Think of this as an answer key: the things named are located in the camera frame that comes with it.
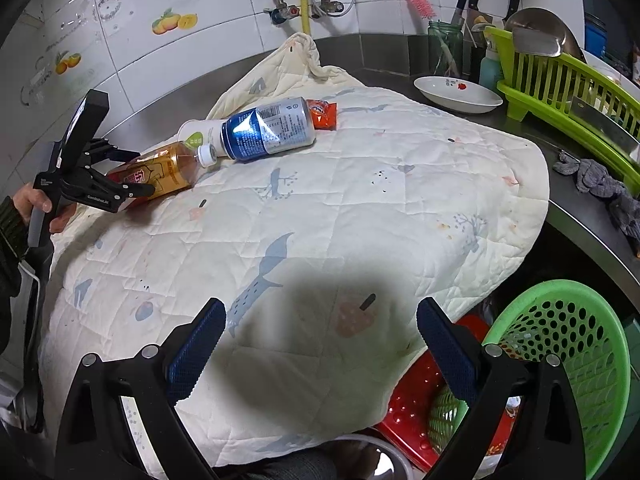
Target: dish rag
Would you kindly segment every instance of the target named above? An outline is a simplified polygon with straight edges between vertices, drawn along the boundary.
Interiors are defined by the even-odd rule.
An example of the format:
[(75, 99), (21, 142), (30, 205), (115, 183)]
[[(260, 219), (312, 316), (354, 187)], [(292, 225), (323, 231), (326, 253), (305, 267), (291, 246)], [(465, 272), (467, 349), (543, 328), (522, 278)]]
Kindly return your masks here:
[(563, 175), (577, 173), (575, 187), (580, 192), (589, 192), (604, 200), (611, 199), (607, 209), (619, 229), (640, 242), (640, 202), (631, 196), (626, 186), (592, 158), (578, 160), (567, 152), (560, 152), (559, 159), (553, 165), (554, 171)]

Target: sleeve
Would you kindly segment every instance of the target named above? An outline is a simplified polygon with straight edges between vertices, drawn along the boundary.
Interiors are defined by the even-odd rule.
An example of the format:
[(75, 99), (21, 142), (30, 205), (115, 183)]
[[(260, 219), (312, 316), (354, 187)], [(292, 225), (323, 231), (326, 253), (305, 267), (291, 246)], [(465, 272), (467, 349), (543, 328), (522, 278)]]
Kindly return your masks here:
[(22, 279), (18, 262), (27, 250), (27, 229), (14, 202), (7, 197), (0, 204), (0, 354), (9, 344), (10, 298), (20, 292)]

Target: faucet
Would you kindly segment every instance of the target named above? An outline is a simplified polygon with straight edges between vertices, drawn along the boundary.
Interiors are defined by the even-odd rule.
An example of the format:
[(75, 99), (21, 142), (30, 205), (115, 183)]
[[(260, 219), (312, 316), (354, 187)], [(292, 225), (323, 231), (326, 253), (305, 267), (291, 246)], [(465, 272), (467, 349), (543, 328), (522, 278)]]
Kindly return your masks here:
[(295, 5), (287, 5), (284, 0), (275, 0), (275, 9), (264, 9), (271, 18), (273, 25), (281, 25), (287, 20), (292, 20), (300, 15), (300, 9)]

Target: green dish rack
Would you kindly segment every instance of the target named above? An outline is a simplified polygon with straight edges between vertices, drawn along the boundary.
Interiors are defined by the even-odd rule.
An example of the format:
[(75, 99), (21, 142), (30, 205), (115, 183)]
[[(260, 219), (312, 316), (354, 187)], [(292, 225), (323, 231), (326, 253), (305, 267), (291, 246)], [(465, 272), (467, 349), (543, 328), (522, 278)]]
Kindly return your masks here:
[(597, 128), (569, 117), (571, 99), (578, 97), (616, 121), (636, 139), (640, 136), (640, 103), (620, 86), (575, 57), (532, 56), (514, 50), (511, 33), (487, 27), (495, 41), (504, 79), (498, 83), (509, 107), (507, 115), (518, 122), (531, 112), (593, 153), (624, 181), (629, 191), (640, 193), (640, 165)]

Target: fruit sticker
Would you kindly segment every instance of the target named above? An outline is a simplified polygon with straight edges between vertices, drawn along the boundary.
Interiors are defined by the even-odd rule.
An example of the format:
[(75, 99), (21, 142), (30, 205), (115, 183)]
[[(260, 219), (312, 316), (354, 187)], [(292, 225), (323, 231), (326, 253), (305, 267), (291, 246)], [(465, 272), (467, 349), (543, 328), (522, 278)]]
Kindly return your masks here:
[(187, 30), (188, 28), (195, 27), (198, 23), (197, 14), (175, 14), (170, 8), (165, 10), (164, 14), (160, 16), (151, 24), (151, 30), (154, 34), (164, 34), (174, 28), (180, 28), (181, 30)]
[(344, 338), (353, 337), (366, 330), (376, 320), (373, 312), (366, 310), (376, 301), (376, 295), (370, 294), (362, 304), (343, 303), (338, 308), (338, 321), (335, 325), (336, 333)]
[(59, 52), (56, 54), (56, 74), (62, 75), (66, 72), (67, 68), (73, 68), (80, 63), (82, 56), (79, 52), (72, 54), (71, 56), (65, 58), (65, 56), (69, 53), (68, 50), (64, 52)]

